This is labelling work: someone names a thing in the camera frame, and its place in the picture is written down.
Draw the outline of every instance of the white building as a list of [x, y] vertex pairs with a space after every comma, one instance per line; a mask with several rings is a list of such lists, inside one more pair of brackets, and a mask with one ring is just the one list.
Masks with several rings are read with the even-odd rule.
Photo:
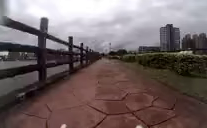
[[167, 24], [160, 28], [160, 48], [161, 51], [174, 51], [180, 49], [180, 30]]

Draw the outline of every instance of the shrub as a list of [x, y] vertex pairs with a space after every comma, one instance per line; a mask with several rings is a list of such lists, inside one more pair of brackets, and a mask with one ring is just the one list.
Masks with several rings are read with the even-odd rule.
[[207, 56], [176, 53], [146, 53], [126, 55], [121, 58], [126, 62], [138, 62], [139, 64], [157, 69], [169, 69], [180, 75], [191, 73], [207, 74]]
[[126, 62], [135, 62], [136, 56], [135, 55], [125, 55], [125, 56], [121, 57], [121, 60], [126, 61]]

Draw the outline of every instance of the river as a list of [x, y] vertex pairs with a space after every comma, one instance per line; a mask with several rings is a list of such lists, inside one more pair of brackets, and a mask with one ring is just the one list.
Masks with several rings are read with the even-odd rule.
[[[25, 66], [30, 64], [37, 64], [36, 61], [1, 61], [0, 69], [7, 69], [19, 66]], [[54, 75], [56, 73], [68, 70], [68, 65], [61, 65], [54, 68], [47, 69], [47, 76]], [[13, 90], [23, 88], [29, 84], [38, 81], [38, 72], [31, 72], [24, 75], [15, 76], [0, 80], [0, 96], [5, 95]]]

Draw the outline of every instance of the sky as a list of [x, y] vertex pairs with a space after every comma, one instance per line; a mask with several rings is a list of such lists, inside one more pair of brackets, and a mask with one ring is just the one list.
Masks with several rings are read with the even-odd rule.
[[[179, 27], [185, 34], [207, 34], [207, 0], [6, 0], [5, 14], [39, 28], [49, 19], [50, 34], [97, 51], [159, 46], [159, 28]], [[37, 37], [0, 26], [0, 41], [37, 45]], [[47, 47], [65, 46], [47, 41]]]

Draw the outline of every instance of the red brick pavement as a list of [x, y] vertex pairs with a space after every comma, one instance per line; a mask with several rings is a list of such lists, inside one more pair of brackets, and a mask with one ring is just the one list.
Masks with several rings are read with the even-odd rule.
[[5, 127], [207, 128], [207, 105], [128, 74], [100, 60], [14, 107]]

